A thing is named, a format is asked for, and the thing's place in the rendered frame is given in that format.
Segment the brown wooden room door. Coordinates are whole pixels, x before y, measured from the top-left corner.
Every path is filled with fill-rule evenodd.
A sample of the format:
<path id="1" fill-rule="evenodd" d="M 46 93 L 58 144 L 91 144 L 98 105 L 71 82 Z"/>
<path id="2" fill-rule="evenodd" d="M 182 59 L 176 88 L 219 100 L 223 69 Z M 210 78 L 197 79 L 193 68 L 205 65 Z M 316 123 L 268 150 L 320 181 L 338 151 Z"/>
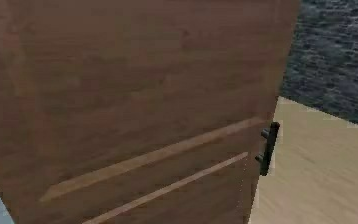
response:
<path id="1" fill-rule="evenodd" d="M 0 0 L 0 224 L 248 224 L 301 0 Z"/>

